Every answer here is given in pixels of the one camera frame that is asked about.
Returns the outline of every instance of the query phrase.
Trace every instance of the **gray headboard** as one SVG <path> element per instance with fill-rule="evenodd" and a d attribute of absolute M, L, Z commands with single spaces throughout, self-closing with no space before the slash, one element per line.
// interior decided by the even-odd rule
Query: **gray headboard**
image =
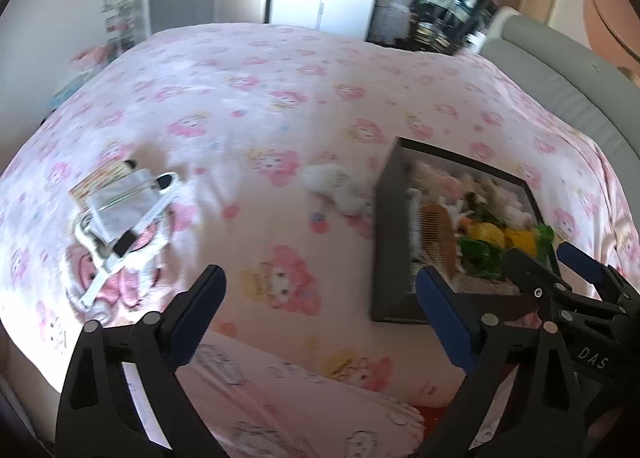
<path fill-rule="evenodd" d="M 498 13 L 480 54 L 596 141 L 640 225 L 640 88 L 591 50 L 513 10 Z"/>

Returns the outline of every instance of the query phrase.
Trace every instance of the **black tray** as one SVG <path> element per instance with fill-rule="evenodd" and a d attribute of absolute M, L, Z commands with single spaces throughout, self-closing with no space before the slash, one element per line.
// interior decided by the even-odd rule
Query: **black tray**
<path fill-rule="evenodd" d="M 411 285 L 411 257 L 409 252 L 409 220 L 405 190 L 410 184 L 410 159 L 407 150 L 426 153 L 464 165 L 522 189 L 529 200 L 530 210 L 537 223 L 545 223 L 536 200 L 521 178 L 496 167 L 469 159 L 453 151 L 398 137 L 396 146 L 376 185 L 374 213 L 374 268 L 372 273 L 371 318 L 386 323 L 428 324 Z M 551 252 L 548 268 L 560 275 L 556 255 Z M 465 302 L 478 317 L 483 313 L 496 314 L 503 321 L 514 321 L 535 311 L 536 305 L 526 295 L 465 293 Z"/>

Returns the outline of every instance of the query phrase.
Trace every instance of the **paper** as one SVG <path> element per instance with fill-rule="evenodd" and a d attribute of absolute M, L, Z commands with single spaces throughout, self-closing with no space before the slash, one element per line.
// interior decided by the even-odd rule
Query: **paper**
<path fill-rule="evenodd" d="M 93 216 L 89 229 L 107 243 L 120 238 L 158 202 L 155 183 L 148 169 L 139 169 L 89 195 L 86 202 Z"/>
<path fill-rule="evenodd" d="M 116 180 L 130 175 L 131 171 L 128 164 L 114 159 L 103 164 L 88 177 L 82 179 L 79 184 L 69 191 L 69 194 L 76 204 L 80 206 L 80 209 L 86 210 L 89 208 L 86 202 L 87 196 Z"/>

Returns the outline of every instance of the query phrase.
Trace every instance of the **pink floral bedsheet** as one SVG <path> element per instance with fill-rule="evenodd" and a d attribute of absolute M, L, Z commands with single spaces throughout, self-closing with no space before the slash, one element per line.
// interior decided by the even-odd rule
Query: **pink floral bedsheet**
<path fill-rule="evenodd" d="M 638 233 L 601 151 L 493 64 L 220 24 L 138 45 L 16 155 L 0 181 L 2 323 L 59 390 L 82 322 L 61 279 L 78 213 L 67 192 L 132 157 L 185 184 L 152 294 L 123 300 L 135 276 L 113 285 L 113 324 L 162 310 L 217 263 L 228 292 L 210 330 L 316 374 L 443 405 L 462 372 L 433 330 L 369 320 L 371 218 L 340 216 L 298 178 L 305 164 L 337 161 L 370 192 L 398 135 L 525 178 L 561 239 L 638 281 Z"/>

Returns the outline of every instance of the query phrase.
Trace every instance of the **wooden comb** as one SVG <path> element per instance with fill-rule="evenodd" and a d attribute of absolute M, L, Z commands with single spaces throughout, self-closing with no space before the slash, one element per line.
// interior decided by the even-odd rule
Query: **wooden comb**
<path fill-rule="evenodd" d="M 428 263 L 445 269 L 449 278 L 456 273 L 456 238 L 449 213 L 443 206 L 430 203 L 422 206 L 420 219 L 420 249 Z"/>

